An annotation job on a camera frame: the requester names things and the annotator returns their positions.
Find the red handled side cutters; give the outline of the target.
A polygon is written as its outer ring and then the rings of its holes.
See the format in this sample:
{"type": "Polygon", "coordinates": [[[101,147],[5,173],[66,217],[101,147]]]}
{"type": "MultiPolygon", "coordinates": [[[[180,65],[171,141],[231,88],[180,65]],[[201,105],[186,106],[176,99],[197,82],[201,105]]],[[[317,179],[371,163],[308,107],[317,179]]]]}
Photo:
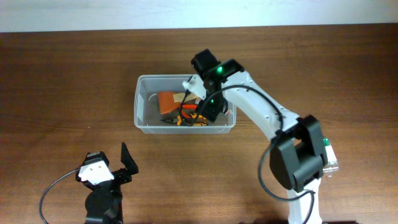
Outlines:
{"type": "Polygon", "coordinates": [[[181,104],[180,105],[180,115],[183,118],[190,119],[197,112],[198,105],[196,104],[181,104]]]}

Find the orange black long-nose pliers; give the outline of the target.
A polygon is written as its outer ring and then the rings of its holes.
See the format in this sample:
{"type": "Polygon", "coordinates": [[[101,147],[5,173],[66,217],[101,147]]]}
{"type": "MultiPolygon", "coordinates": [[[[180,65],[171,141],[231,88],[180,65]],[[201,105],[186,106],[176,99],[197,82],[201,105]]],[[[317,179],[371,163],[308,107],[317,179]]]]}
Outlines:
{"type": "Polygon", "coordinates": [[[178,115],[172,119],[162,119],[161,122],[169,123],[169,124],[176,124],[177,126],[207,126],[208,120],[202,116],[197,115],[196,113],[190,114],[187,116],[180,116],[178,115]]]}

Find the orange scraper wooden handle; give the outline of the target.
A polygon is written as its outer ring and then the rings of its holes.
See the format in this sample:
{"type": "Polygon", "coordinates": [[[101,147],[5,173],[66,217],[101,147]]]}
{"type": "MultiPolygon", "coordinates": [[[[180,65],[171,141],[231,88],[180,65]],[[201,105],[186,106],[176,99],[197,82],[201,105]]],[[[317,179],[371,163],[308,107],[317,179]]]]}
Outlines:
{"type": "MultiPolygon", "coordinates": [[[[157,93],[158,101],[159,101],[159,109],[160,114],[168,114],[171,113],[178,108],[182,103],[183,98],[185,97],[185,93],[177,93],[173,91],[160,91],[157,93]]],[[[195,100],[196,96],[189,94],[185,101],[195,100]]]]}

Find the clear box of bits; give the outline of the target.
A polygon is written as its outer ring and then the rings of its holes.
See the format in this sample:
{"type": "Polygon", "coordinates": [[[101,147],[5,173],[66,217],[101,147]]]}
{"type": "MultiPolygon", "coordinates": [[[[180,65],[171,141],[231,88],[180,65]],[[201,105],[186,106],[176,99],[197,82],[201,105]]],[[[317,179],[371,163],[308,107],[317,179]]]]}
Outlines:
{"type": "Polygon", "coordinates": [[[323,143],[328,158],[328,162],[326,166],[323,168],[323,173],[327,177],[332,177],[335,172],[339,171],[338,160],[335,156],[330,140],[328,138],[323,138],[323,143]]]}

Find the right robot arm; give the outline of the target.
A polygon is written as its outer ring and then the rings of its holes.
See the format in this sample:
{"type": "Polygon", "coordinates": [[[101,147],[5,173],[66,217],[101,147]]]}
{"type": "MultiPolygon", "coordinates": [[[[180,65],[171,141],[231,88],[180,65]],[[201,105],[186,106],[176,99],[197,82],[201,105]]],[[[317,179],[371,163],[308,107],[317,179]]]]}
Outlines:
{"type": "Polygon", "coordinates": [[[289,204],[289,223],[321,223],[318,189],[328,155],[320,122],[284,108],[234,59],[220,62],[206,49],[191,65],[196,75],[183,85],[201,98],[197,113],[215,121],[227,102],[243,111],[270,142],[257,168],[261,187],[289,204]]]}

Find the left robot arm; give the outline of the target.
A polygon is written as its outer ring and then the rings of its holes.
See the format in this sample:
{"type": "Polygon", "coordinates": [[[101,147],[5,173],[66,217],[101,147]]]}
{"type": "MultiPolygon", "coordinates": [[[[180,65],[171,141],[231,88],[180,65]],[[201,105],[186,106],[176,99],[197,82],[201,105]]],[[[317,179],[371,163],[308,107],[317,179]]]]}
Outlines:
{"type": "Polygon", "coordinates": [[[123,224],[121,186],[130,183],[139,168],[125,143],[121,144],[123,168],[110,171],[103,151],[88,153],[78,168],[75,179],[91,190],[85,200],[85,222],[90,224],[123,224]]]}

